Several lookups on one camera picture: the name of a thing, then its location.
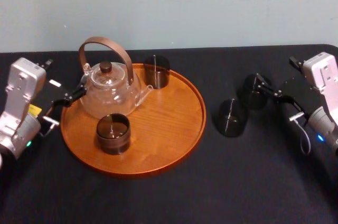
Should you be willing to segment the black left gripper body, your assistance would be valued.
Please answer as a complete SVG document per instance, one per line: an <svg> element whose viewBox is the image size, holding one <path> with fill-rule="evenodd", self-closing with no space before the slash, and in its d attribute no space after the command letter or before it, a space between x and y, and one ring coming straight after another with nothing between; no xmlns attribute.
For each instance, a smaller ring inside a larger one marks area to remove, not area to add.
<svg viewBox="0 0 338 224"><path fill-rule="evenodd" d="M37 116L37 120L42 123L43 117L49 116L57 106L70 107L72 100L70 92L64 87L57 87L48 81L31 104L42 109Z"/></svg>

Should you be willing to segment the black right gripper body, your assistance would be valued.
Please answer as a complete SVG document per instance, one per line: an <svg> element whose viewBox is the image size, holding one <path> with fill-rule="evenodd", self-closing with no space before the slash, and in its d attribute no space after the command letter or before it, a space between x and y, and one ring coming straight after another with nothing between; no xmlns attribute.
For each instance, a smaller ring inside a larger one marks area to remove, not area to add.
<svg viewBox="0 0 338 224"><path fill-rule="evenodd" d="M284 122L287 122L287 116L291 115L291 105L299 112L302 111L306 120L309 120L312 113L324 105L322 95L311 87L304 77L293 77L284 81L279 86L279 90L286 99L279 102L279 111Z"/></svg>

